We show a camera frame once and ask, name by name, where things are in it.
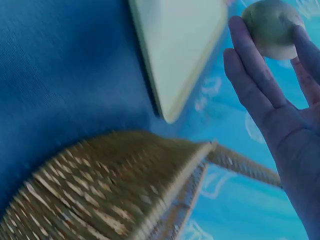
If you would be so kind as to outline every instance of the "finger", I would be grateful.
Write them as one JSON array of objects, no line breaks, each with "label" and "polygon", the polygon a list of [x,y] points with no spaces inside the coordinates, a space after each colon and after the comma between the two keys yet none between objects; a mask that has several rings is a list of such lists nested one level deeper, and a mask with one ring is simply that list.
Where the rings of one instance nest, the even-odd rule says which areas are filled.
[{"label": "finger", "polygon": [[305,70],[298,57],[292,59],[291,64],[309,106],[320,102],[320,85]]},{"label": "finger", "polygon": [[273,109],[271,102],[248,76],[237,52],[228,48],[223,53],[224,71],[230,80],[240,103],[258,124]]},{"label": "finger", "polygon": [[229,20],[229,29],[234,49],[239,54],[248,75],[254,80],[262,93],[275,108],[287,104],[286,98],[276,83],[264,58],[257,50],[246,24],[241,17],[234,16]]},{"label": "finger", "polygon": [[320,84],[320,50],[301,26],[293,29],[293,41],[302,66]]}]

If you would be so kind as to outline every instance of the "table surface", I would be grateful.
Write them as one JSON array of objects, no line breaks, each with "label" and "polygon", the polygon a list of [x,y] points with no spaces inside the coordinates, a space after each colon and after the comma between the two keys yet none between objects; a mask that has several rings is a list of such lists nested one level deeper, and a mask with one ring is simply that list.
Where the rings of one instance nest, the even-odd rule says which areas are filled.
[{"label": "table surface", "polygon": [[2,0],[0,26],[0,210],[31,171],[79,139],[179,135],[193,94],[174,124],[154,112],[125,0]]}]

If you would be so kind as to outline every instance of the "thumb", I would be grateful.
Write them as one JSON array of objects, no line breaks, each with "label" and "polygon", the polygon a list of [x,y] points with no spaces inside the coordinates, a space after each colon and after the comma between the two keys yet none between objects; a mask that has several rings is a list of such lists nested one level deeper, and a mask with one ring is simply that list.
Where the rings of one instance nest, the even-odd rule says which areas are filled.
[{"label": "thumb", "polygon": [[301,26],[293,29],[293,41],[302,66],[320,84],[320,50]]}]

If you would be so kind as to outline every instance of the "blue fabric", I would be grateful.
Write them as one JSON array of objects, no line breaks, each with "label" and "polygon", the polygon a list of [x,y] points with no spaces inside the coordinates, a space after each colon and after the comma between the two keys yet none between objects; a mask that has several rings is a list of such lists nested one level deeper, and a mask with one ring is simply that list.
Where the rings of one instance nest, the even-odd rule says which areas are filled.
[{"label": "blue fabric", "polygon": [[[228,0],[241,15],[256,0]],[[286,0],[301,14],[311,39],[320,45],[320,5],[317,0]],[[232,48],[230,36],[218,53],[193,103],[181,135],[194,141],[219,143],[276,170],[265,141],[238,101],[225,76],[223,50]],[[307,107],[290,61],[267,59],[286,97],[297,108]],[[211,166],[196,207],[180,240],[306,240],[307,235],[284,192]]]},{"label": "blue fabric", "polygon": [[0,214],[37,166],[79,139],[177,135],[204,76],[167,124],[141,60],[127,0],[0,2]]}]

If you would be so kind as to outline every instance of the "woven basket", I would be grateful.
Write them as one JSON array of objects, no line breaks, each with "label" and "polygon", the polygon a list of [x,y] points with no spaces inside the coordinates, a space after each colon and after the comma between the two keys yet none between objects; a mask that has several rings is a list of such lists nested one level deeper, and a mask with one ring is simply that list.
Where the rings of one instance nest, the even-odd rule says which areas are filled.
[{"label": "woven basket", "polygon": [[0,224],[3,240],[176,240],[208,163],[281,187],[217,143],[120,132],[65,149],[36,171]]}]

